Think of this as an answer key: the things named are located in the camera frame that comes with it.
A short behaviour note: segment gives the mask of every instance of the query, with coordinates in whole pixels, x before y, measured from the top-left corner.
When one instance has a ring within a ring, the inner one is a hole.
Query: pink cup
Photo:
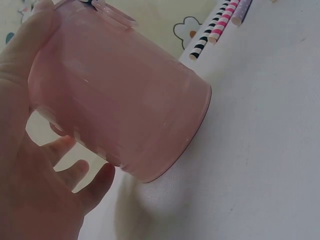
[[[29,91],[32,107],[57,128],[147,183],[186,149],[211,87],[134,24],[100,0],[58,3]]]

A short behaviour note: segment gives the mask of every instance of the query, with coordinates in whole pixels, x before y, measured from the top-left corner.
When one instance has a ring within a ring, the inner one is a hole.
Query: white table
[[[319,23],[320,0],[253,0],[197,62],[187,49],[213,90],[198,134],[152,183],[118,171],[79,239],[318,240]]]

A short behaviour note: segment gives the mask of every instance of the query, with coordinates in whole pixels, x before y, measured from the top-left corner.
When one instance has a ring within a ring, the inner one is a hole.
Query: striped straw
[[[239,6],[236,8],[231,18],[231,22],[234,25],[240,26],[242,24],[250,8],[251,3],[252,0],[241,0]]]
[[[189,54],[189,58],[191,60],[197,60],[202,52],[202,50],[205,48],[207,42],[208,42],[208,37],[211,33],[211,31],[214,29],[216,26],[217,22],[219,21],[220,17],[222,14],[225,12],[227,9],[228,5],[230,3],[230,0],[225,0],[224,3],[221,5],[220,9],[218,12],[215,14],[214,18],[208,25],[208,27],[205,29],[204,33],[201,35],[199,38],[199,41],[196,43],[194,48],[192,49],[191,53]]]
[[[230,2],[228,8],[224,11],[219,22],[215,25],[214,29],[212,30],[211,34],[208,37],[208,40],[210,43],[215,44],[219,40],[229,20],[231,19],[232,14],[234,14],[239,2],[240,0],[232,0]]]

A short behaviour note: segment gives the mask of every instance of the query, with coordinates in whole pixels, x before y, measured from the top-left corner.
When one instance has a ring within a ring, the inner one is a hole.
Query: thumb
[[[48,36],[53,13],[54,4],[51,0],[37,1],[33,15],[20,27],[0,55],[0,78],[18,81],[20,85],[27,83],[34,59]]]

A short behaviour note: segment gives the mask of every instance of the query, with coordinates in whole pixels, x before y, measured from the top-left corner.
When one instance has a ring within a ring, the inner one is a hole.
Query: cartoon print
[[[193,16],[187,16],[183,23],[177,23],[173,27],[174,35],[182,41],[182,48],[185,50],[192,38],[200,29],[201,24]]]
[[[34,9],[36,0],[22,0],[22,2],[23,5],[18,9],[18,13],[22,15],[21,24],[23,24],[32,15],[32,10]],[[14,35],[15,34],[13,32],[9,32],[5,38],[5,44],[8,44]]]
[[[18,12],[22,15],[21,23],[23,24],[31,15],[34,9],[35,0],[24,0],[24,4],[18,9]]]

